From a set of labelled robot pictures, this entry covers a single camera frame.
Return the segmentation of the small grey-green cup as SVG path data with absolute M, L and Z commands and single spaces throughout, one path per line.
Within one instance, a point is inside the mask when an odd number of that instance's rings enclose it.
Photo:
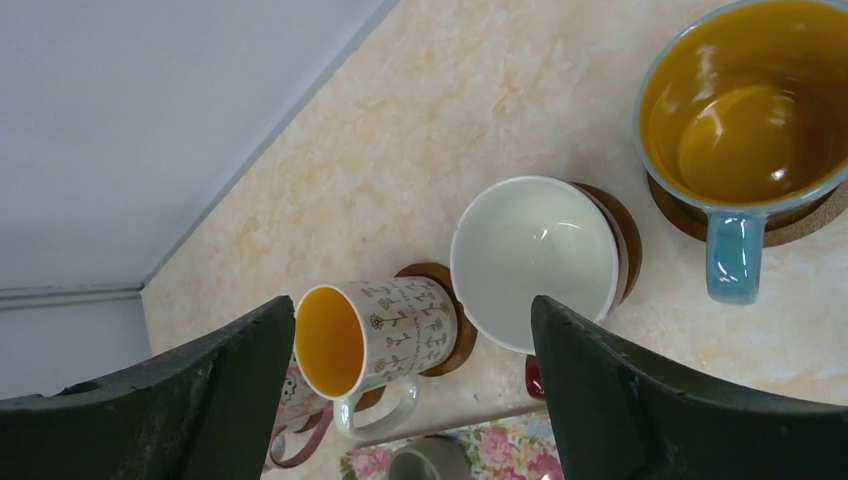
M 460 444 L 448 437 L 417 439 L 392 452 L 386 470 L 389 480 L 469 480 L 471 467 Z

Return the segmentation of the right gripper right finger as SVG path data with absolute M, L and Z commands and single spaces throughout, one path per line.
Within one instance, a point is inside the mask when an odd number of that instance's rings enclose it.
M 531 326 L 568 479 L 843 479 L 847 410 L 738 385 L 539 295 Z

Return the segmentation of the brown coaster five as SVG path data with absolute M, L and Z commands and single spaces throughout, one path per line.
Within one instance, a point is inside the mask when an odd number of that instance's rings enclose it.
M 619 284 L 613 305 L 616 307 L 627 299 L 640 275 L 643 248 L 637 224 L 624 204 L 612 194 L 585 183 L 573 182 L 573 185 L 592 198 L 614 232 L 620 256 Z

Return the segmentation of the white cup red handle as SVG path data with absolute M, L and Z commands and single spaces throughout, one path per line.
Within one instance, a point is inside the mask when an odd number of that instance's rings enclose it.
M 479 194 L 454 232 L 450 271 L 468 320 L 493 343 L 525 355 L 528 394 L 545 397 L 530 321 L 547 295 L 603 322 L 629 293 L 639 237 L 622 229 L 601 191 L 545 176 L 514 177 Z

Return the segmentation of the blue mug yellow inside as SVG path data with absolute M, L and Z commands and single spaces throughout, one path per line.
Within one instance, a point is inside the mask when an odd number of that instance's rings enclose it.
M 737 1 L 654 60 L 633 117 L 638 156 L 706 217 L 706 287 L 749 305 L 770 218 L 847 178 L 847 5 Z

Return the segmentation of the pink mug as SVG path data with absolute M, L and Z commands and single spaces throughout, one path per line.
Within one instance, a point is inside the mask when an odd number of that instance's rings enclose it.
M 329 400 L 310 387 L 302 375 L 295 355 L 292 355 L 283 383 L 263 471 L 290 469 L 307 461 L 317 450 L 333 421 L 332 407 L 333 404 Z M 284 434 L 304 431 L 305 425 L 314 416 L 318 420 L 305 445 L 294 455 L 285 458 Z

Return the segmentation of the brown coaster six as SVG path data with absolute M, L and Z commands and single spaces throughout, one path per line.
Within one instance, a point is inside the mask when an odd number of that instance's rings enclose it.
M 649 175 L 645 175 L 654 203 L 665 218 L 686 235 L 704 242 L 707 216 L 695 207 L 673 197 Z M 847 209 L 847 183 L 822 198 L 799 208 L 770 217 L 765 226 L 764 247 L 770 248 L 797 241 L 824 228 Z

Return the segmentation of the glass mug orange inside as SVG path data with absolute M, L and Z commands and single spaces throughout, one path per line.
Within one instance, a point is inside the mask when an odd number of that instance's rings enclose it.
M 418 376 L 442 364 L 459 337 L 449 293 L 424 276 L 319 285 L 295 312 L 294 354 L 306 383 L 333 404 L 345 437 L 374 441 L 410 418 Z M 399 403 L 384 417 L 357 425 L 363 395 L 396 382 Z

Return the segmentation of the floral tray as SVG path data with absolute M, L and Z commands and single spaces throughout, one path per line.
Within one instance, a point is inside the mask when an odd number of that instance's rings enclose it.
M 344 454 L 343 479 L 386 479 L 393 451 L 417 439 L 444 436 L 457 441 L 471 467 L 471 479 L 563 479 L 548 413 L 537 410 L 412 436 Z

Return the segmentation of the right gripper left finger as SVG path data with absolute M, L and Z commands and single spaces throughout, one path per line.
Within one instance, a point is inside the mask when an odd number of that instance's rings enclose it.
M 146 361 L 1 403 L 5 479 L 257 479 L 293 349 L 275 297 Z

